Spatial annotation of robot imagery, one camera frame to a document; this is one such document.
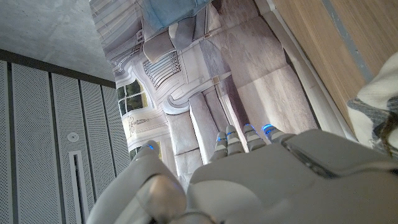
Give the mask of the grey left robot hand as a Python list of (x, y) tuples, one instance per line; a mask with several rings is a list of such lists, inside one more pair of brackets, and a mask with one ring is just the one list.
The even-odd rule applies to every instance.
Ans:
[(147, 141), (106, 188), (88, 223), (396, 223), (397, 162), (313, 129), (264, 137), (233, 126), (184, 189)]

